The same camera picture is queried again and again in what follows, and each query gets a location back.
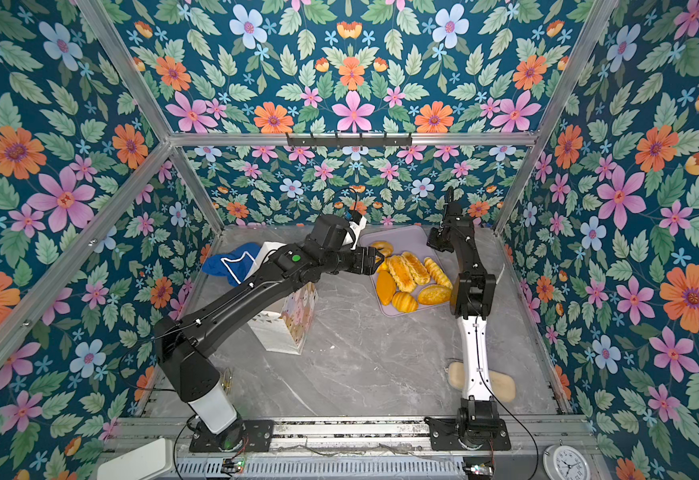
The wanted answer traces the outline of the twisted fake bread stick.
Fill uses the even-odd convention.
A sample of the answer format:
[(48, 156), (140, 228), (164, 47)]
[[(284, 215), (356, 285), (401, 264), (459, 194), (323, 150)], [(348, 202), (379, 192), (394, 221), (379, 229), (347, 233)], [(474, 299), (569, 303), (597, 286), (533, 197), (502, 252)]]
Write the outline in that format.
[(445, 270), (443, 270), (433, 258), (426, 257), (423, 265), (425, 265), (425, 269), (429, 272), (429, 276), (431, 276), (431, 279), (433, 279), (437, 285), (447, 289), (453, 288), (453, 284), (451, 284), (451, 280), (449, 280), (449, 277), (445, 274)]

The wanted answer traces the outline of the white paper gift bag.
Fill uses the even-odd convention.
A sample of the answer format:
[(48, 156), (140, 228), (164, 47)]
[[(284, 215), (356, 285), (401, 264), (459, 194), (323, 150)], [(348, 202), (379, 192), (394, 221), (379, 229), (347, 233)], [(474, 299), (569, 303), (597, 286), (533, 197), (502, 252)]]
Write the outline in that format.
[(318, 292), (308, 283), (276, 301), (248, 322), (267, 352), (301, 355), (315, 318)]

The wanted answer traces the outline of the orange oval fake bread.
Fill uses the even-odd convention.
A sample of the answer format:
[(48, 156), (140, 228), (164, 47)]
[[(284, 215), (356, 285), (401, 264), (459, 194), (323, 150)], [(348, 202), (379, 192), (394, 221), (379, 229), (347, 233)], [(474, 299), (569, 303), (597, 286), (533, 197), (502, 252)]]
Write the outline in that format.
[(391, 304), (393, 296), (397, 293), (397, 283), (395, 283), (389, 271), (383, 270), (377, 274), (375, 291), (377, 291), (377, 298), (379, 298), (381, 305), (387, 306)]

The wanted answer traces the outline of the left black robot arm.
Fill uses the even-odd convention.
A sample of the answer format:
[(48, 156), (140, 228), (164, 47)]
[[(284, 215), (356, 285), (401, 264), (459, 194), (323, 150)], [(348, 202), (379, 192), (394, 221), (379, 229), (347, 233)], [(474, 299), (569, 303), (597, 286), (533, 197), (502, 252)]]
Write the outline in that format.
[(212, 355), (272, 304), (323, 275), (374, 274), (383, 254), (357, 245), (366, 225), (367, 218), (357, 211), (321, 215), (303, 241), (263, 249), (253, 272), (217, 300), (155, 326), (153, 344), (163, 374), (198, 418), (196, 431), (211, 437), (219, 450), (242, 444), (243, 419), (227, 398)]

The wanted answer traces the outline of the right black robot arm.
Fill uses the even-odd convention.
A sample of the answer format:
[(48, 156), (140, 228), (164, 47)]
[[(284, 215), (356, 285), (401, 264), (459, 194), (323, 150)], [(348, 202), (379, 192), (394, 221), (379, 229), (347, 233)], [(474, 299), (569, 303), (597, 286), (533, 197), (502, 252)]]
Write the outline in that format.
[(489, 382), (487, 318), (493, 310), (497, 276), (489, 273), (475, 245), (475, 226), (455, 200), (453, 188), (445, 194), (441, 223), (431, 228), (427, 246), (457, 257), (457, 278), (449, 309), (457, 319), (463, 353), (461, 401), (451, 434), (467, 450), (511, 448), (507, 424), (499, 416), (499, 399)]

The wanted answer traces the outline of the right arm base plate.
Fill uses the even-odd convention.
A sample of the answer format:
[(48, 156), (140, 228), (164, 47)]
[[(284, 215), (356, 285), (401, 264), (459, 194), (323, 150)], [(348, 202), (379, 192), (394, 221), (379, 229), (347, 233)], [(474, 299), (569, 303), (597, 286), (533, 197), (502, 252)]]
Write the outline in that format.
[(511, 439), (505, 421), (455, 417), (426, 417), (433, 451), (509, 451)]

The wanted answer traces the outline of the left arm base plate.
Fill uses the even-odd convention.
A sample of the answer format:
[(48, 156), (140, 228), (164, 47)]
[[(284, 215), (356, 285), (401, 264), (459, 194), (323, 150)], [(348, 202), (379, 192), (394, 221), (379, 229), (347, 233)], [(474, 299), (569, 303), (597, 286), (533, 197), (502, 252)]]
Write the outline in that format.
[(240, 453), (268, 452), (274, 437), (275, 422), (272, 420), (237, 419), (233, 424), (215, 434), (199, 421), (192, 427), (190, 444), (192, 453)]

